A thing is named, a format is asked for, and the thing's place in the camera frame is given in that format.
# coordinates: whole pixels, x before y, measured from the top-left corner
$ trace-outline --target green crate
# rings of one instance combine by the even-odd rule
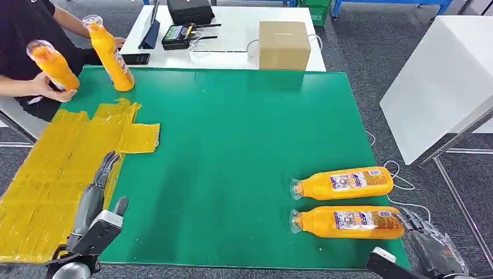
[[[310,15],[312,16],[312,22],[315,26],[324,26],[325,20],[327,19],[328,6],[305,6],[298,5],[299,7],[306,7],[310,10]]]
[[[301,7],[324,6],[329,7],[332,0],[298,0]]]

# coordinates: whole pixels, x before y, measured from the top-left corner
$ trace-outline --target person's hand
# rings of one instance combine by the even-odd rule
[[[77,90],[68,90],[57,92],[53,90],[49,85],[48,76],[41,72],[33,80],[30,81],[30,92],[33,95],[42,95],[44,97],[65,103],[72,99],[72,97],[77,93]]]
[[[115,46],[116,48],[122,48],[123,43],[125,43],[125,38],[115,37]]]

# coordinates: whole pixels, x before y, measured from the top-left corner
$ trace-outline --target orange juice bottle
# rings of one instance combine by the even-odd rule
[[[309,231],[319,237],[394,239],[404,227],[389,206],[321,206],[308,212],[293,210],[291,231]]]
[[[113,81],[115,89],[124,92],[134,88],[134,76],[116,48],[113,35],[104,28],[103,19],[97,15],[90,15],[83,18],[82,23],[89,30],[92,46]]]
[[[393,186],[385,167],[360,167],[316,173],[305,180],[293,178],[291,193],[295,199],[309,196],[323,201],[385,195]]]
[[[67,64],[67,60],[49,42],[31,41],[27,45],[26,52],[58,89],[78,89],[80,83]]]

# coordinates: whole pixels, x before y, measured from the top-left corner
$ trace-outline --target person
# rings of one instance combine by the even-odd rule
[[[26,112],[51,121],[60,103],[69,101],[77,91],[60,92],[26,54],[26,46],[32,40],[50,42],[78,76],[85,64],[100,65],[101,61],[94,49],[76,48],[62,28],[85,38],[89,32],[80,19],[50,0],[0,3],[0,95],[15,97]],[[115,38],[118,48],[124,42],[124,38]]]

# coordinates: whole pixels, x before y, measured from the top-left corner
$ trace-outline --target black shirt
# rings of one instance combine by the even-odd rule
[[[55,20],[55,6],[49,0],[0,0],[0,75],[13,80],[32,80],[41,69],[27,56],[32,40],[46,40],[67,60],[78,76],[83,55]],[[50,121],[60,103],[48,98],[30,104],[33,96],[16,98],[23,109]]]

